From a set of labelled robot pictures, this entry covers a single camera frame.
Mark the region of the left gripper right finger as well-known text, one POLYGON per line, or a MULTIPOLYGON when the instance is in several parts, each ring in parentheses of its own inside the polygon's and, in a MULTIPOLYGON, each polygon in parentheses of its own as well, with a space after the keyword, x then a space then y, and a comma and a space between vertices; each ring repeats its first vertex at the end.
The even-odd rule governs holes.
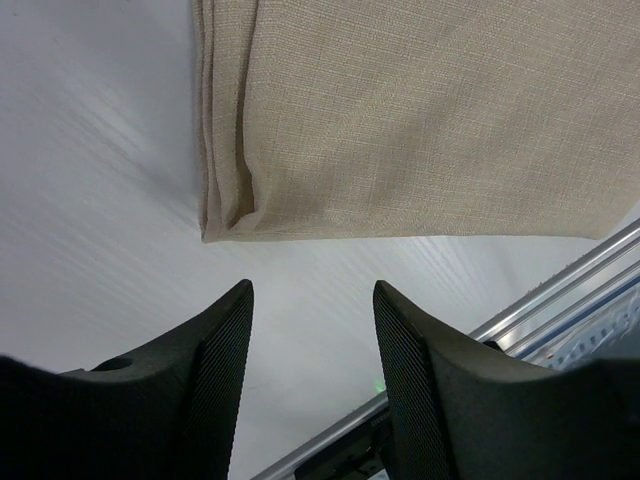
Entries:
POLYGON ((389 283, 373 292, 402 479, 635 479, 639 364, 561 372, 495 350, 389 283))

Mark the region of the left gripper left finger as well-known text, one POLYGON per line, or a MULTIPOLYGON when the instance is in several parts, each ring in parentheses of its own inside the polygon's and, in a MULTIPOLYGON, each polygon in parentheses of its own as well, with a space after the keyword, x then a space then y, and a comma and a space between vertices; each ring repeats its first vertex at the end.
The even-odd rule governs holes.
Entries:
POLYGON ((5 479, 224 479, 254 308, 243 280, 172 330, 91 370, 1 360, 5 479))

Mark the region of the beige cloth napkin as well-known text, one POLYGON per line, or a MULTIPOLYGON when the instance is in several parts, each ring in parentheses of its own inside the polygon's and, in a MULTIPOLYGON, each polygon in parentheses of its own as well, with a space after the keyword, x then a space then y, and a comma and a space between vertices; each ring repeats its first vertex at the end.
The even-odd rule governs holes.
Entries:
POLYGON ((197 1, 204 241, 600 239, 639 200, 635 1, 197 1))

